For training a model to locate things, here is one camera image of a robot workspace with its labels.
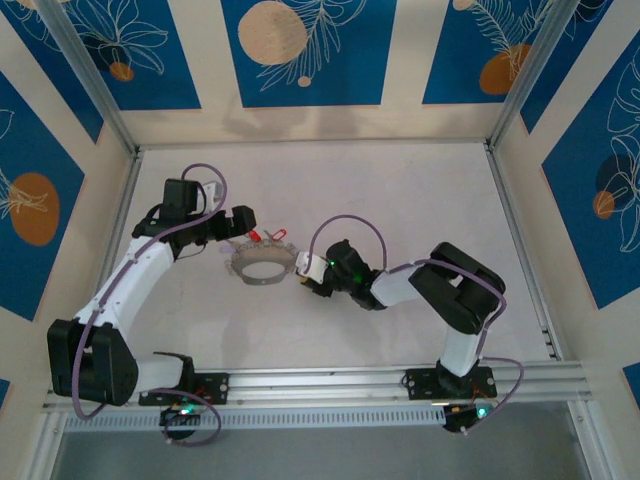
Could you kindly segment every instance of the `metal frame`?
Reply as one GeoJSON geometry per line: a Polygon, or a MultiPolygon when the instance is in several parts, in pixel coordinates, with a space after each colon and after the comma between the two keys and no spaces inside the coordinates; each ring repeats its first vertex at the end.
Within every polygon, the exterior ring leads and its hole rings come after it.
{"type": "Polygon", "coordinates": [[[84,47],[62,4],[57,0],[33,0],[33,3],[98,112],[111,126],[118,141],[133,158],[138,147],[120,115],[120,109],[107,88],[107,84],[84,47]]]}
{"type": "MultiPolygon", "coordinates": [[[[503,110],[487,139],[487,158],[496,188],[500,196],[509,228],[513,235],[518,257],[531,292],[532,301],[540,322],[550,357],[555,361],[526,364],[526,375],[522,387],[514,396],[514,401],[567,401],[574,419],[576,431],[594,478],[621,478],[610,460],[603,439],[603,425],[597,405],[591,400],[586,377],[579,362],[568,362],[567,351],[553,327],[547,304],[544,301],[540,281],[527,253],[522,235],[521,223],[513,206],[500,159],[496,148],[503,140],[509,126],[519,114],[531,89],[535,85],[555,45],[560,39],[565,25],[573,15],[580,0],[556,2],[547,21],[542,26],[534,46],[514,85],[507,95],[503,110]]],[[[120,199],[112,236],[109,240],[100,273],[102,285],[115,264],[120,238],[123,233],[129,206],[140,172],[142,158],[138,155],[139,145],[128,130],[118,106],[111,96],[100,72],[84,48],[80,37],[56,0],[34,0],[39,14],[58,43],[64,57],[73,68],[90,98],[105,121],[112,127],[118,141],[130,153],[132,165],[120,199]]],[[[517,370],[502,364],[492,365],[499,396],[503,396],[512,386],[517,370]]],[[[340,369],[286,369],[286,370],[237,370],[231,374],[229,405],[222,407],[227,413],[232,411],[255,412],[257,409],[278,409],[291,411],[304,408],[308,411],[319,408],[383,408],[386,411],[421,405],[434,408],[429,402],[409,402],[406,390],[400,385],[404,371],[411,367],[384,368],[340,368],[340,369]]],[[[148,407],[137,404],[120,409],[106,409],[108,414],[127,417],[148,414],[148,407]]],[[[22,478],[49,478],[60,445],[65,425],[69,424],[68,413],[72,411],[70,399],[60,398],[49,392],[44,412],[39,419],[39,432],[30,452],[31,462],[22,478]]]]}
{"type": "Polygon", "coordinates": [[[100,275],[98,277],[98,284],[96,285],[96,291],[100,290],[104,282],[107,281],[109,275],[113,271],[116,258],[118,255],[118,247],[120,246],[120,239],[124,232],[124,226],[127,222],[127,216],[129,215],[129,207],[133,200],[133,192],[136,189],[136,183],[138,182],[138,176],[140,175],[140,169],[142,168],[142,157],[144,153],[138,153],[133,157],[133,162],[129,167],[129,173],[127,174],[127,181],[120,196],[120,203],[118,204],[118,212],[113,222],[113,228],[111,229],[111,236],[109,237],[109,243],[107,244],[107,250],[105,252],[102,266],[100,267],[100,275]]]}
{"type": "Polygon", "coordinates": [[[507,94],[502,112],[493,127],[493,133],[487,139],[491,151],[498,147],[513,120],[520,113],[579,4],[580,0],[562,0],[555,2],[551,8],[549,16],[533,42],[531,52],[527,55],[520,73],[507,94]]]}
{"type": "MultiPolygon", "coordinates": [[[[490,364],[498,398],[503,398],[518,378],[518,369],[502,363],[490,364]]],[[[527,362],[522,385],[513,397],[515,402],[590,400],[591,392],[580,362],[527,362]]],[[[229,393],[225,408],[302,408],[302,407],[366,407],[398,405],[465,404],[465,401],[413,401],[402,377],[409,368],[424,365],[388,368],[286,369],[286,370],[226,370],[230,374],[229,393]]],[[[87,409],[95,408],[83,402],[87,409]]],[[[105,411],[146,410],[131,402],[125,407],[107,407],[105,411]]],[[[70,398],[58,397],[49,391],[43,407],[45,412],[72,412],[70,398]]]]}

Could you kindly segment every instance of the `orange circle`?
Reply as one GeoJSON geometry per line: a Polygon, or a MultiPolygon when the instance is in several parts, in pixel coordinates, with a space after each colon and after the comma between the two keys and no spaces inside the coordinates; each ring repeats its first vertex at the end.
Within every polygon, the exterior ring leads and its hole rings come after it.
{"type": "Polygon", "coordinates": [[[480,74],[480,89],[487,95],[505,95],[509,93],[515,77],[520,72],[531,45],[516,45],[509,52],[502,52],[493,57],[482,69],[480,74]],[[512,72],[510,57],[514,57],[515,75],[512,72]]]}
{"type": "Polygon", "coordinates": [[[10,214],[18,236],[36,247],[49,243],[56,234],[60,219],[60,199],[53,183],[39,173],[23,173],[11,185],[9,198],[17,203],[10,214]],[[22,194],[46,197],[37,201],[37,208],[34,208],[24,201],[22,194]]]}
{"type": "Polygon", "coordinates": [[[307,29],[298,14],[280,1],[258,2],[238,24],[240,46],[261,65],[294,60],[307,46],[307,29]]]}
{"type": "Polygon", "coordinates": [[[122,62],[113,62],[109,67],[109,72],[113,75],[113,78],[120,82],[130,82],[133,80],[133,69],[122,62]]]}
{"type": "Polygon", "coordinates": [[[306,88],[309,85],[311,85],[311,79],[309,77],[307,77],[306,75],[303,75],[302,77],[300,77],[298,79],[298,86],[300,86],[302,88],[306,88]]]}
{"type": "Polygon", "coordinates": [[[593,211],[596,212],[596,215],[603,220],[606,220],[613,215],[615,208],[615,199],[613,198],[613,195],[606,190],[598,192],[596,197],[593,199],[593,211]]]}

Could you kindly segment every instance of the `enclosure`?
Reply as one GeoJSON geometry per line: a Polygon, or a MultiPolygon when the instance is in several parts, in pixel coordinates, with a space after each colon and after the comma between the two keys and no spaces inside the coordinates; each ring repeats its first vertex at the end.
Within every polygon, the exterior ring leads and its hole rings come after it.
{"type": "Polygon", "coordinates": [[[637,2],[0,9],[3,478],[640,474],[637,2]],[[165,181],[201,164],[255,228],[148,276],[126,338],[136,359],[228,374],[219,420],[188,427],[221,436],[186,450],[137,396],[77,418],[52,390],[47,331],[97,301],[165,181]],[[481,364],[508,402],[474,385],[477,431],[443,430],[460,402],[416,400],[407,381],[441,359],[442,312],[301,285],[295,259],[336,215],[377,232],[339,219],[317,255],[348,239],[389,272],[449,242],[504,280],[481,364]]]}

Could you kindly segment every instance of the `blue wall panel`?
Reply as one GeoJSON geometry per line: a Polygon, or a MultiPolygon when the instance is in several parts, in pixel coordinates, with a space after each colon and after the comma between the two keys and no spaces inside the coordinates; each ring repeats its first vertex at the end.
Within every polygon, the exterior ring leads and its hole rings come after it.
{"type": "Polygon", "coordinates": [[[640,34],[543,163],[602,308],[640,287],[640,34]]]}
{"type": "Polygon", "coordinates": [[[84,174],[0,74],[0,306],[33,320],[84,174]]]}

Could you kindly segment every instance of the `red object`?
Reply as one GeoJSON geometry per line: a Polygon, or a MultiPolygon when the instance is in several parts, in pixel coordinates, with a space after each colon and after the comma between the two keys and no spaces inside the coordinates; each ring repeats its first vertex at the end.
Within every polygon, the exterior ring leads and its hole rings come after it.
{"type": "Polygon", "coordinates": [[[249,238],[256,243],[259,243],[262,241],[262,237],[258,235],[258,232],[256,232],[255,230],[251,230],[249,232],[249,238]]]}
{"type": "Polygon", "coordinates": [[[286,236],[287,231],[284,228],[281,228],[276,233],[274,233],[271,238],[273,238],[274,240],[282,240],[286,236]]]}

